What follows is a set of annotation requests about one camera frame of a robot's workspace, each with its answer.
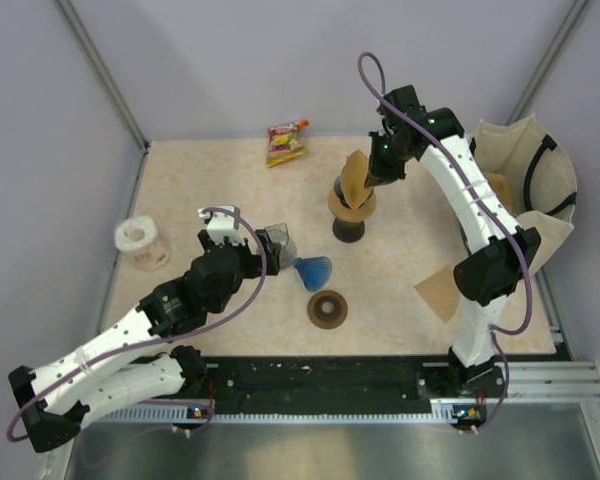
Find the brown paper coffee filter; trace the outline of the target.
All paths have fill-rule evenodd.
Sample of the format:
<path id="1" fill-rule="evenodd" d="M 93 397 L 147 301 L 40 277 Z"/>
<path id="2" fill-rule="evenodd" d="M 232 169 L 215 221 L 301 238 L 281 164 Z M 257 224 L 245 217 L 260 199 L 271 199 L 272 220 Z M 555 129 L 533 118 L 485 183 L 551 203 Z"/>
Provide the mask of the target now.
<path id="1" fill-rule="evenodd" d="M 359 209 L 371 195 L 371 188 L 366 185 L 369 159 L 360 150 L 352 152 L 341 170 L 341 191 L 347 205 L 352 210 Z"/>

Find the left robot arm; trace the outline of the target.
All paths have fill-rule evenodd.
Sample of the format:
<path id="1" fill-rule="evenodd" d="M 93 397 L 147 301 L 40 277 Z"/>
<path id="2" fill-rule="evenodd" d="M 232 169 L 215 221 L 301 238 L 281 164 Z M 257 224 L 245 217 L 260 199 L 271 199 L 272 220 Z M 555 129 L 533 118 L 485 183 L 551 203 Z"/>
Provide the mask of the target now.
<path id="1" fill-rule="evenodd" d="M 20 366 L 8 375 L 22 412 L 25 440 L 37 453 L 52 451 L 83 429 L 128 405 L 166 396 L 196 396 L 206 387 L 206 365 L 197 349 L 178 346 L 154 355 L 174 338 L 200 331 L 220 314 L 242 283 L 280 271 L 283 247 L 265 230 L 251 251 L 247 240 L 216 243 L 201 231 L 203 247 L 189 269 L 164 282 L 119 321 L 73 352 L 47 365 Z"/>

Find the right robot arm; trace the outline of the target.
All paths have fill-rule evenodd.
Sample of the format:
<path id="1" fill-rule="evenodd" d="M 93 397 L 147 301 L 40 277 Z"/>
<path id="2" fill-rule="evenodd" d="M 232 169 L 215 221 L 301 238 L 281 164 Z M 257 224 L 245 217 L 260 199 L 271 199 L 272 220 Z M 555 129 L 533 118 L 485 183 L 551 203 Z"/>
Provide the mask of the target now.
<path id="1" fill-rule="evenodd" d="M 404 179 L 407 162 L 415 159 L 441 188 L 464 234 L 468 255 L 453 269 L 461 329 L 449 351 L 446 380 L 454 393 L 467 396 L 493 370 L 493 336 L 517 286 L 531 287 L 529 266 L 541 237 L 501 204 L 450 109 L 427 111 L 408 85 L 380 95 L 378 112 L 383 128 L 370 135 L 366 185 Z"/>

